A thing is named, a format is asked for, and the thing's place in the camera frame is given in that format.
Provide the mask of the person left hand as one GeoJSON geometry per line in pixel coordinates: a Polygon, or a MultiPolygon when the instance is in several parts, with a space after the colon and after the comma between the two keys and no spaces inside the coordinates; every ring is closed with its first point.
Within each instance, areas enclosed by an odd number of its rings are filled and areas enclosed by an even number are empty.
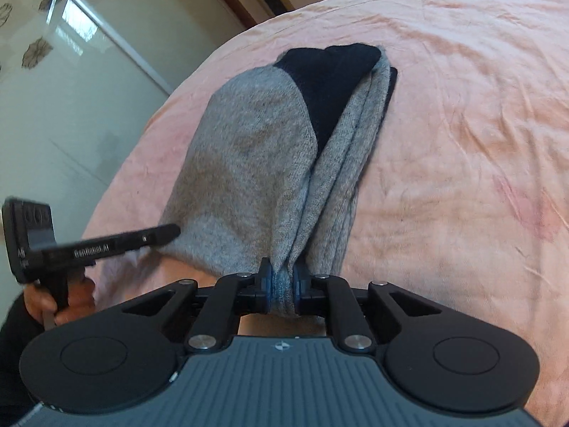
{"type": "Polygon", "coordinates": [[[58,310],[55,299],[38,283],[27,284],[23,289],[26,310],[31,317],[42,323],[46,329],[65,325],[95,312],[95,283],[84,275],[83,270],[72,274],[69,285],[69,305],[58,310]]]}

